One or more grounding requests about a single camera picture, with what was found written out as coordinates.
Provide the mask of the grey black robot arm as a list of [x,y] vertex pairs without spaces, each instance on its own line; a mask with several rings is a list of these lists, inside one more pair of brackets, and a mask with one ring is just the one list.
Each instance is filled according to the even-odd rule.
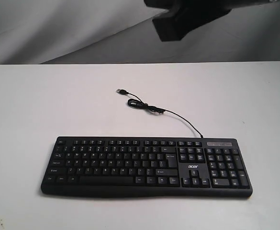
[[182,40],[189,32],[226,16],[233,9],[276,3],[276,0],[144,0],[149,8],[163,9],[152,18],[161,42]]

